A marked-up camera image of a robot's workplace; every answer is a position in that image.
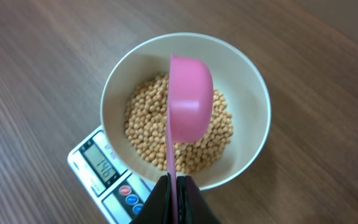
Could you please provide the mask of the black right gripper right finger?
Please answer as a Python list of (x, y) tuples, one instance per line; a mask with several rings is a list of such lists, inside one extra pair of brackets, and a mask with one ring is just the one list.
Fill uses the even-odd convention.
[(177, 192), (179, 224), (221, 224), (191, 176), (177, 178)]

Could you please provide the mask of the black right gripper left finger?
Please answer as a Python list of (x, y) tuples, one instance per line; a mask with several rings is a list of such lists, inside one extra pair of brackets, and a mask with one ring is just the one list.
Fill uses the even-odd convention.
[(171, 224), (172, 196), (170, 174), (159, 178), (140, 212), (131, 224)]

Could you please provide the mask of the pink plastic measuring scoop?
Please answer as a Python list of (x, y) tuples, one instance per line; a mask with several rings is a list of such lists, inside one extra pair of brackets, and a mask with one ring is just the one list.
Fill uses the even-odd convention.
[(172, 222), (178, 223), (175, 142), (196, 142), (209, 126), (213, 106), (213, 81), (199, 59), (171, 55), (168, 81), (166, 157), (170, 174)]

